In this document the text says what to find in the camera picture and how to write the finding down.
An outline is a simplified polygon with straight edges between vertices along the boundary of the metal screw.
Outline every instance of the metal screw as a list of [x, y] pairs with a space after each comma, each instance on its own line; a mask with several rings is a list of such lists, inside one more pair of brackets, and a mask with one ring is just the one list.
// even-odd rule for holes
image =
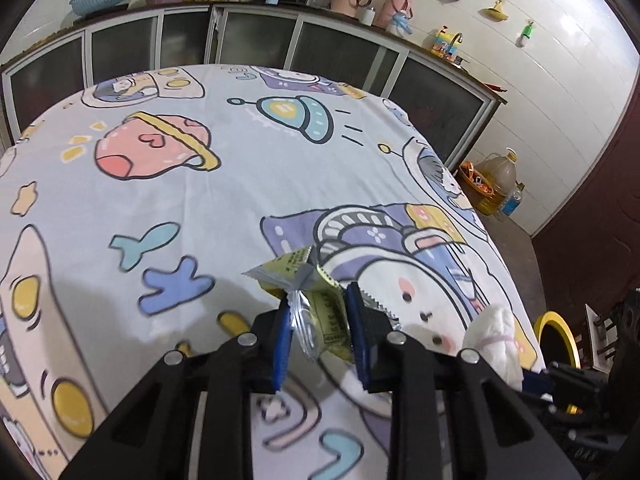
[[164, 364], [168, 366], [179, 365], [182, 362], [183, 358], [184, 356], [182, 355], [182, 352], [178, 350], [171, 350], [170, 352], [164, 354]]
[[478, 364], [480, 361], [480, 354], [473, 348], [465, 348], [460, 352], [460, 357], [465, 363], [469, 363], [470, 365]]
[[406, 336], [399, 330], [392, 330], [386, 335], [386, 340], [392, 345], [403, 345], [406, 343]]
[[253, 346], [258, 342], [258, 336], [253, 332], [245, 332], [238, 336], [238, 344], [240, 346]]

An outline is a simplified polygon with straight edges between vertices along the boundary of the white cloth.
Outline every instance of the white cloth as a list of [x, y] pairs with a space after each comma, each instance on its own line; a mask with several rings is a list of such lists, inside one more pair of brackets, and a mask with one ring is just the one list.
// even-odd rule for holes
[[473, 348], [511, 388], [522, 389], [522, 368], [515, 343], [510, 308], [495, 304], [484, 309], [465, 332], [463, 348]]

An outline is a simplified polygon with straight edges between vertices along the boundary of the cabinet door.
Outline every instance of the cabinet door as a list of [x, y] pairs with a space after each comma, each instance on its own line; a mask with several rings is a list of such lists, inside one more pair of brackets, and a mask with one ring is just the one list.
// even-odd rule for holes
[[[367, 86], [380, 95], [397, 56], [396, 52], [351, 34], [305, 23], [291, 69], [365, 90]], [[378, 80], [377, 84], [373, 84], [373, 78]]]
[[30, 62], [11, 76], [20, 131], [41, 113], [84, 88], [82, 40], [69, 41]]
[[92, 34], [94, 84], [151, 69], [156, 49], [156, 21], [156, 18], [145, 18]]
[[166, 14], [162, 24], [160, 68], [204, 63], [208, 12]]
[[413, 59], [406, 60], [389, 99], [407, 112], [443, 162], [465, 135], [483, 102]]
[[230, 12], [220, 63], [283, 68], [296, 20]]

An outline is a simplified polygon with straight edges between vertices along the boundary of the floor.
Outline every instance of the floor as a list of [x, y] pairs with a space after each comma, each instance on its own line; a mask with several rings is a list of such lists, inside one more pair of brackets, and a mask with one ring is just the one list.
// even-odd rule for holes
[[510, 218], [479, 215], [513, 277], [532, 323], [546, 312], [545, 294], [531, 238]]

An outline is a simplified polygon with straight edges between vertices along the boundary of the tablecloth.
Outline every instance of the tablecloth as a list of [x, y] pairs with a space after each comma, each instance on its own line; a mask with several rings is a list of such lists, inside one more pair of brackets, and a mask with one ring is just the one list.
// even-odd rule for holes
[[[521, 362], [542, 362], [504, 261], [407, 114], [322, 77], [207, 65], [100, 83], [7, 150], [0, 205], [0, 418], [43, 478], [165, 352], [212, 351], [275, 308], [242, 273], [309, 244], [428, 348], [459, 351], [502, 303]], [[389, 396], [294, 344], [284, 389], [252, 399], [255, 478], [382, 480], [389, 429]]]

